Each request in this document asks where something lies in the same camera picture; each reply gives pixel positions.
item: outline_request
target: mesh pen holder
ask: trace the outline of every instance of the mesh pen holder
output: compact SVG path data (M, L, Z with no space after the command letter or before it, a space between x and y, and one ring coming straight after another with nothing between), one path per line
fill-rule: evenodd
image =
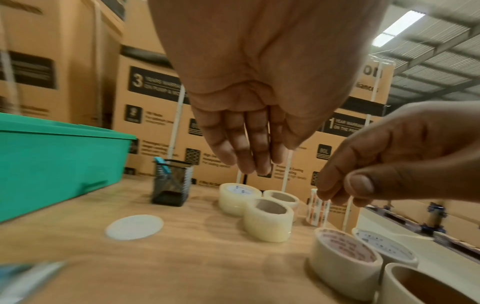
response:
M189 197L194 168L192 164L166 159L156 163L153 182L153 204L181 207Z

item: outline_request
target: masking tape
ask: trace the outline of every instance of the masking tape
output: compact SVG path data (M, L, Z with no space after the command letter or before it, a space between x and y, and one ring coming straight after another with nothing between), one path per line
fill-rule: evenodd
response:
M308 201L306 222L315 227L325 227L328 222L330 201L323 201L317 196L317 190L312 189Z
M298 197L291 195L286 192L276 191L276 190L267 190L263 192L264 197L271 198L274 201L279 201L286 204L293 210L293 221L297 220L297 214L299 210L300 200Z
M381 255L383 265L381 267L380 281L384 274L384 268L389 263L401 263L415 268L419 265L419 259L413 252L388 237L358 228L352 229L351 233L354 238L365 242Z
M252 236L267 242L284 242L292 232L294 211L268 197L246 203L243 225Z
M478 304L462 292L414 267L385 266L376 304Z
M227 183L220 185L218 205L225 213L242 216L245 210L245 203L259 197L262 197L262 192L256 188L242 184Z
M383 260L362 241L342 231L317 228L309 260L331 288L355 300L373 300Z

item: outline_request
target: ceiling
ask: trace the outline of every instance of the ceiling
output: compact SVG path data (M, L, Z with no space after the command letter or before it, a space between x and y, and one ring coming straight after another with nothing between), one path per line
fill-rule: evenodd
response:
M396 62L388 104L480 100L480 0L393 0L378 33L406 12L426 16L372 53Z

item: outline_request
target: teal plastic bin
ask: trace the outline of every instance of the teal plastic bin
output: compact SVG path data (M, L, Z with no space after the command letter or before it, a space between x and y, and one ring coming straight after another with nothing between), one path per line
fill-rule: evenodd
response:
M0 222L119 182L135 138L0 113Z

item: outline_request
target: fingernail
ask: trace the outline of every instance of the fingernail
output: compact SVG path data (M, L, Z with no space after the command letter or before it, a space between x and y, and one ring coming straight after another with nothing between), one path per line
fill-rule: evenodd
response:
M371 195L375 192L375 187L372 181L365 175L356 174L352 175L348 182L350 187L355 193L351 193L357 196Z

